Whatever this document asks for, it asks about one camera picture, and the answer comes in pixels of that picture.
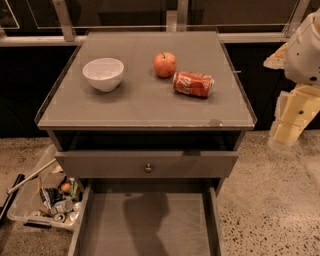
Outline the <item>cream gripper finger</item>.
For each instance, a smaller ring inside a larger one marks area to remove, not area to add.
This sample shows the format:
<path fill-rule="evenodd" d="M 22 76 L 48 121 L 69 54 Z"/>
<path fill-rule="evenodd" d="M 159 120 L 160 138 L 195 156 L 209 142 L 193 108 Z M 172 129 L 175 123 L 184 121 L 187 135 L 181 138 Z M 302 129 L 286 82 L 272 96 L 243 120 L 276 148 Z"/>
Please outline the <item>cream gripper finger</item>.
<path fill-rule="evenodd" d="M 290 92 L 281 91 L 268 145 L 285 150 L 292 146 L 320 112 L 320 87 L 297 84 Z"/>
<path fill-rule="evenodd" d="M 273 54 L 266 58 L 263 66 L 269 69 L 283 69 L 287 44 L 284 43 Z"/>

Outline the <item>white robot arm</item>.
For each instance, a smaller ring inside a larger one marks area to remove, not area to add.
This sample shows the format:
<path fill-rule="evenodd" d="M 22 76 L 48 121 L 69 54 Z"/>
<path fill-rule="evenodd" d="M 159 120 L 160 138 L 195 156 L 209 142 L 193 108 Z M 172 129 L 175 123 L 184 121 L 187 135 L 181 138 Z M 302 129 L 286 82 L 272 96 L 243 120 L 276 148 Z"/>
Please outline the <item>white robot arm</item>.
<path fill-rule="evenodd" d="M 269 146 L 285 150 L 320 112 L 320 9 L 309 14 L 263 65 L 283 69 L 296 83 L 290 92 L 280 93 L 270 129 Z"/>

